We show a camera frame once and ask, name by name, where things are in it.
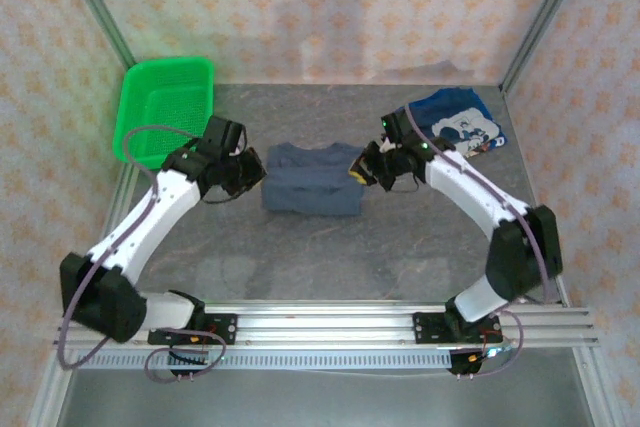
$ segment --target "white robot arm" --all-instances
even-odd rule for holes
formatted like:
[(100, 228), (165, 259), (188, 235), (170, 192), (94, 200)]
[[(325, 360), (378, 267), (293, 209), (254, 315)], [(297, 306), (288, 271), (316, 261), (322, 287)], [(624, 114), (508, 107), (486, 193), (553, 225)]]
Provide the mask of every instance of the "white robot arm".
[[(445, 139), (432, 140), (436, 152), (416, 134), (406, 112), (384, 116), (382, 125), (382, 146), (370, 142), (351, 166), (351, 175), (363, 184), (379, 183), (389, 191), (396, 177), (413, 174), (455, 202), (490, 240), (485, 274), (445, 305), (445, 320), (455, 338), (540, 285), (542, 269), (548, 278), (560, 274), (560, 243), (550, 209), (544, 205), (532, 208), (502, 191)], [(543, 266), (527, 230), (539, 248)]]
[[(73, 310), (73, 320), (118, 342), (126, 342), (140, 329), (198, 329), (197, 317), (204, 314), (197, 299), (175, 292), (142, 295), (134, 286), (162, 239), (211, 187), (219, 185), (235, 198), (264, 177), (256, 152), (246, 146), (238, 150), (244, 132), (241, 124), (211, 117), (202, 138), (167, 157), (156, 176), (156, 188), (149, 189), (113, 232), (86, 256), (71, 253), (62, 261), (62, 301), (65, 311)], [(153, 208), (145, 214), (150, 202)], [(114, 248), (123, 235), (126, 239)], [(101, 259), (105, 260), (96, 267)], [(74, 304), (72, 299), (91, 269), (95, 274)]]

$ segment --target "green plastic basket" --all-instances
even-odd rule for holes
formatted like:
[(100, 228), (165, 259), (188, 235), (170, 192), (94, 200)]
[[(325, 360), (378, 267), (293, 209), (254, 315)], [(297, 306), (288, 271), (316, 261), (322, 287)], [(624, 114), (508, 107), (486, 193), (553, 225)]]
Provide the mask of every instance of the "green plastic basket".
[[(150, 124), (169, 125), (201, 135), (213, 115), (213, 64), (204, 57), (147, 60), (129, 69), (122, 84), (113, 152), (127, 162), (122, 140)], [(188, 139), (162, 131), (140, 132), (129, 150), (141, 164), (158, 169), (167, 155)]]

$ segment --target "clothing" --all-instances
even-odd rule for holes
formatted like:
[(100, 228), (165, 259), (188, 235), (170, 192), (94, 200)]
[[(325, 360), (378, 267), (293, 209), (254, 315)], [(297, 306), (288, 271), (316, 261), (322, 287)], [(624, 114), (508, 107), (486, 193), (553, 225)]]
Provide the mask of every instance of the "clothing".
[(507, 142), (500, 126), (493, 121), (473, 89), (440, 89), (430, 97), (410, 102), (409, 108), (427, 137), (444, 137), (466, 157)]
[(359, 215), (364, 186), (348, 173), (361, 147), (334, 143), (324, 149), (302, 149), (291, 143), (267, 153), (262, 205), (271, 211), (309, 215)]

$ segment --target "gray t-shirt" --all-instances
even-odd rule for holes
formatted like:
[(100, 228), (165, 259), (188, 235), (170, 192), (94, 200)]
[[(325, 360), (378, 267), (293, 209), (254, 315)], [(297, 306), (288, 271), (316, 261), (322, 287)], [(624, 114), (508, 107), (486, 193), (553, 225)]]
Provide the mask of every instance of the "gray t-shirt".
[(288, 142), (270, 147), (263, 207), (310, 215), (359, 215), (364, 186), (348, 171), (361, 152), (361, 147), (339, 142), (324, 149), (302, 149)]

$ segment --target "floral pattern wall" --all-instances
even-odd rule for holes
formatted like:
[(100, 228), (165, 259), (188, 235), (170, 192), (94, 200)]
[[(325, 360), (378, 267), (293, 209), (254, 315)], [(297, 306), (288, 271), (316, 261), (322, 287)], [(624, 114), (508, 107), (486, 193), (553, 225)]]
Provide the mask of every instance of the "floral pattern wall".
[(565, 0), (509, 96), (565, 280), (596, 309), (628, 425), (640, 419), (640, 4)]
[(222, 83), (502, 81), (542, 0), (105, 0), (138, 59)]
[(0, 0), (0, 424), (25, 425), (62, 313), (58, 267), (100, 234), (123, 69), (83, 0)]

